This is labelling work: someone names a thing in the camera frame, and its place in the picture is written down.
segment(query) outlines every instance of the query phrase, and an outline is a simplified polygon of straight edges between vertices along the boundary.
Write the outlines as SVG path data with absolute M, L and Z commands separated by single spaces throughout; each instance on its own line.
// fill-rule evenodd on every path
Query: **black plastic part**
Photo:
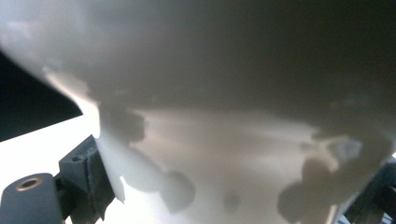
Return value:
M 52 175 L 29 175 L 15 181 L 3 191 L 1 224 L 62 224 L 62 221 Z
M 3 192 L 0 224 L 94 224 L 114 199 L 92 136 L 59 161 L 60 173 L 26 176 Z
M 92 136 L 59 161 L 60 178 L 70 188 L 76 207 L 70 214 L 73 223 L 95 223 L 114 199 L 105 167 Z
M 351 223 L 381 223 L 384 213 L 396 219 L 396 160 L 385 164 L 361 195 L 348 208 L 346 218 Z

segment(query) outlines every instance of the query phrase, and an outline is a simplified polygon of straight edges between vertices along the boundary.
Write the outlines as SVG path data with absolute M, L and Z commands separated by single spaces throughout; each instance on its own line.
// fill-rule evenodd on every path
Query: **screw hole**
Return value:
M 72 161 L 82 161 L 84 158 L 82 156 L 73 157 Z
M 34 177 L 34 178 L 27 179 L 17 186 L 17 191 L 33 189 L 33 188 L 37 187 L 38 185 L 40 185 L 41 182 L 43 182 L 43 179 L 41 179 L 41 178 Z

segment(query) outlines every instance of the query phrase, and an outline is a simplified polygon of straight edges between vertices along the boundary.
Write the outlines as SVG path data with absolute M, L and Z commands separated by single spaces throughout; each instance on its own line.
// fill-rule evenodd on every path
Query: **white curved surface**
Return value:
M 137 223 L 332 223 L 391 154 L 394 104 L 305 68 L 284 7 L 1 0 L 0 43 L 91 118 Z

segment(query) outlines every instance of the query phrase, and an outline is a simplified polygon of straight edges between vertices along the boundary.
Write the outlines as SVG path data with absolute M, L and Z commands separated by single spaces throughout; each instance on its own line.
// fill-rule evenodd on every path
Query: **black mount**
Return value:
M 29 175 L 3 191 L 2 224 L 94 224 L 114 199 L 92 136 L 59 161 L 60 173 Z

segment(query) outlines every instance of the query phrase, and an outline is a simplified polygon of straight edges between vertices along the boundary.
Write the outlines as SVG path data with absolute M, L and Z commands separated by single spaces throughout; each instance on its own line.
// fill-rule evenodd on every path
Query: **dark background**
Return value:
M 0 52 L 0 142 L 80 114 L 70 100 Z

